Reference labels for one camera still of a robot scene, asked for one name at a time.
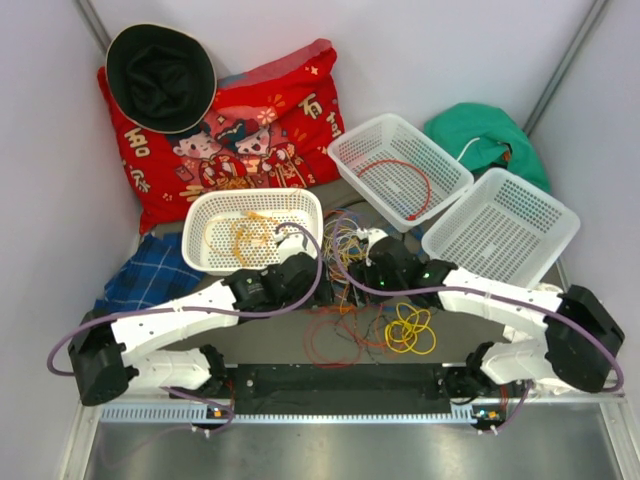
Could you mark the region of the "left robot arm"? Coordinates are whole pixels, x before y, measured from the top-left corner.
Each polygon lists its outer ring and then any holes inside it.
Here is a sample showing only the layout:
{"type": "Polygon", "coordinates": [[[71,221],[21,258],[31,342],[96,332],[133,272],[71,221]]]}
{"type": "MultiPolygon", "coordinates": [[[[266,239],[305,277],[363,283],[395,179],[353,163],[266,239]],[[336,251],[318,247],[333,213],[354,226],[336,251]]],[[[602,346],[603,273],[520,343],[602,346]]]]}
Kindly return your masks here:
{"type": "Polygon", "coordinates": [[[67,347],[80,401],[98,406],[127,390],[174,387],[216,396],[226,387],[212,346],[168,351],[211,330],[327,307],[335,294],[325,266],[306,253],[263,269],[240,269],[186,297],[83,323],[67,347]]]}

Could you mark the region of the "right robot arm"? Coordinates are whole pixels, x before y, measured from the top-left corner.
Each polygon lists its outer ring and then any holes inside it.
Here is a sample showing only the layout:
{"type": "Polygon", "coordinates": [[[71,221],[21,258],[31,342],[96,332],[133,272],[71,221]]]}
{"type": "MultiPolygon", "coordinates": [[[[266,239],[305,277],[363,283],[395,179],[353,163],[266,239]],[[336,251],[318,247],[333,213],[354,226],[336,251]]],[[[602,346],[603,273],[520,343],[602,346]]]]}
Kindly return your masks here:
{"type": "Polygon", "coordinates": [[[625,334],[586,287],[557,293],[498,282],[448,261],[423,261],[387,235],[368,237],[365,257],[342,271],[368,294],[505,327],[506,341],[484,343],[467,360],[467,384],[478,395],[518,380],[594,394],[624,385],[617,355],[625,334]]]}

